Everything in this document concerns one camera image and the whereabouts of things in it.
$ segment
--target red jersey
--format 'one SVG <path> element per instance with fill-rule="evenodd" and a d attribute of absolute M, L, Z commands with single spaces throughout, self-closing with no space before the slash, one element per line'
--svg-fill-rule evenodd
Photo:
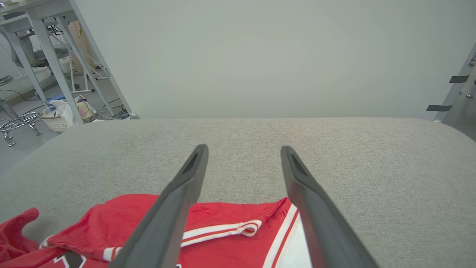
<path fill-rule="evenodd" d="M 39 249 L 21 235 L 23 226 L 38 216 L 32 208 L 0 225 L 0 268 L 105 268 L 156 200 L 153 195 L 125 195 L 96 205 L 78 223 L 46 238 Z M 194 204 L 177 267 L 311 267 L 311 262 L 299 212 L 284 198 L 259 205 Z"/>

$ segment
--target gray couch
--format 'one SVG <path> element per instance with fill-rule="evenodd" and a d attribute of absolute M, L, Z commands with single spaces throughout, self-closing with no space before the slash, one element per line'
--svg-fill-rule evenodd
<path fill-rule="evenodd" d="M 42 241 L 90 207 L 159 194 L 193 148 L 209 146 L 199 202 L 286 196 L 292 146 L 381 267 L 474 267 L 476 143 L 403 118 L 118 120 L 63 133 L 0 179 L 0 222 L 34 206 Z"/>

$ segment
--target white stripe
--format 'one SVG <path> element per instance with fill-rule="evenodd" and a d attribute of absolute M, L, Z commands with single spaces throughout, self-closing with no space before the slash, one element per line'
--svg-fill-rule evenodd
<path fill-rule="evenodd" d="M 102 258 L 106 261 L 111 261 L 112 260 L 112 251 L 114 250 L 113 247 L 107 247 L 104 250 L 104 254 L 102 255 Z"/>
<path fill-rule="evenodd" d="M 203 234 L 207 234 L 207 233 L 217 232 L 217 231 L 223 231 L 223 230 L 228 230 L 233 228 L 238 229 L 240 226 L 241 226 L 241 223 L 234 223 L 234 224 L 222 224 L 222 225 L 213 225 L 213 226 L 197 228 L 197 229 L 184 232 L 182 236 L 182 240 L 185 240 L 191 237 L 196 237 Z"/>
<path fill-rule="evenodd" d="M 230 236 L 230 235 L 237 235 L 237 234 L 239 234 L 238 231 L 228 231 L 228 232 L 225 232 L 225 233 L 218 233 L 218 234 L 214 234 L 214 235 L 210 235 L 210 236 L 200 237 L 200 238 L 197 238 L 197 239 L 189 240 L 187 242 L 183 242 L 182 244 L 180 244 L 180 247 L 185 247 L 185 246 L 188 246 L 188 245 L 191 245 L 191 244 L 195 244 L 195 243 L 199 243 L 199 242 L 203 242 L 203 241 L 207 241 L 207 240 L 211 240 L 211 239 L 215 239 L 215 238 L 220 238 L 220 237 L 227 237 L 227 236 Z"/>
<path fill-rule="evenodd" d="M 228 229 L 246 229 L 252 226 L 253 229 L 255 229 L 256 233 L 256 226 L 254 224 L 250 223 L 256 223 L 258 225 L 258 228 L 261 227 L 262 222 L 260 220 L 250 220 L 245 223 L 234 223 L 234 224 L 221 224 L 221 225 L 213 225 L 213 226 L 207 226 L 207 227 L 202 227 L 202 228 L 197 228 L 193 229 L 190 231 L 187 231 L 183 233 L 182 240 L 191 238 L 191 237 L 196 237 L 200 235 L 204 235 L 207 233 L 213 233 L 213 232 L 218 232 L 218 231 L 223 231 L 223 230 L 228 230 Z"/>
<path fill-rule="evenodd" d="M 183 234 L 182 240 L 209 234 L 209 233 L 219 232 L 219 231 L 225 231 L 230 229 L 235 229 L 235 230 L 230 230 L 227 232 L 217 233 L 217 234 L 213 234 L 209 236 L 198 237 L 196 239 L 182 242 L 180 246 L 185 247 L 191 244 L 207 241 L 210 239 L 226 237 L 231 235 L 238 235 L 238 234 L 242 234 L 247 237 L 252 237 L 256 234 L 256 232 L 258 231 L 258 229 L 261 227 L 262 224 L 263 223 L 260 220 L 250 220 L 245 223 L 222 224 L 222 225 L 214 225 L 214 226 L 207 226 L 207 227 L 193 229 L 193 230 L 185 232 Z M 248 230 L 252 229 L 253 232 L 245 232 L 246 229 Z"/>
<path fill-rule="evenodd" d="M 283 250 L 276 262 L 276 268 L 287 267 L 312 267 L 300 214 L 297 215 L 296 221 L 289 232 L 286 242 L 284 242 Z"/>
<path fill-rule="evenodd" d="M 284 236 L 286 235 L 286 232 L 288 231 L 291 222 L 293 221 L 294 214 L 296 214 L 297 210 L 298 208 L 295 205 L 291 204 L 291 207 L 289 208 L 288 213 L 286 214 L 286 217 L 284 218 L 284 221 L 281 224 L 281 227 L 279 228 L 278 233 L 274 238 L 273 244 L 271 244 L 271 247 L 269 248 L 268 254 L 266 255 L 266 259 L 263 264 L 263 268 L 271 268 L 273 266 L 274 258 L 278 253 L 279 247 L 283 242 Z"/>
<path fill-rule="evenodd" d="M 81 255 L 81 259 L 83 259 L 83 262 L 81 262 L 81 265 L 78 268 L 83 268 L 84 264 L 86 263 L 86 257 Z"/>
<path fill-rule="evenodd" d="M 63 266 L 66 267 L 66 268 L 69 268 L 69 263 L 68 263 L 68 260 L 66 259 L 66 256 L 61 256 L 60 258 L 56 257 L 53 259 L 53 262 L 54 263 L 57 263 L 59 261 L 62 261 L 63 262 Z"/>
<path fill-rule="evenodd" d="M 116 249 L 116 254 L 114 255 L 114 258 L 116 258 L 116 257 L 118 256 L 119 251 L 120 251 L 121 249 L 122 249 L 122 247 L 118 247 L 118 248 Z"/>
<path fill-rule="evenodd" d="M 40 246 L 38 247 L 38 249 L 42 249 L 44 247 L 47 247 L 48 246 L 48 238 L 52 237 L 53 235 L 45 238 L 45 240 L 43 240 L 43 242 L 40 244 Z"/>

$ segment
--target laundry basket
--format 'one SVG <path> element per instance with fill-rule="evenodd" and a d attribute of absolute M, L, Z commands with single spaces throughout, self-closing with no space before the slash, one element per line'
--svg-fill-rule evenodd
<path fill-rule="evenodd" d="M 50 111 L 49 113 L 45 113 L 45 111 L 47 109 L 54 109 L 54 110 Z M 43 120 L 46 123 L 46 125 L 48 125 L 53 131 L 56 131 L 58 133 L 63 133 L 63 132 L 65 132 L 69 129 L 68 124 L 66 123 L 66 120 L 61 116 L 48 116 L 51 113 L 55 112 L 55 109 L 56 109 L 56 107 L 46 108 L 40 114 L 39 118 L 41 120 Z M 87 117 L 87 118 L 83 118 L 83 123 L 86 124 L 86 123 L 91 122 L 91 118 L 92 118 L 92 116 Z"/>

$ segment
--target wooden board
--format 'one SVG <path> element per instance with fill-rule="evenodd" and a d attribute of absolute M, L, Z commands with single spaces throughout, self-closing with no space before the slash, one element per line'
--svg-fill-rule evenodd
<path fill-rule="evenodd" d="M 84 32 L 81 31 L 81 24 L 79 23 L 79 21 L 71 22 L 68 25 L 68 27 L 73 35 L 73 38 L 76 44 L 78 44 L 80 48 L 83 48 L 84 52 L 91 55 L 91 53 L 89 52 L 88 40 L 86 39 L 86 35 L 84 34 Z M 95 68 L 93 61 L 86 55 L 84 57 L 86 58 L 86 62 L 88 63 L 88 65 L 91 66 L 92 68 Z M 79 62 L 78 58 L 76 57 L 74 53 L 73 53 L 73 63 L 77 72 L 84 72 L 83 66 L 81 65 L 81 63 Z"/>

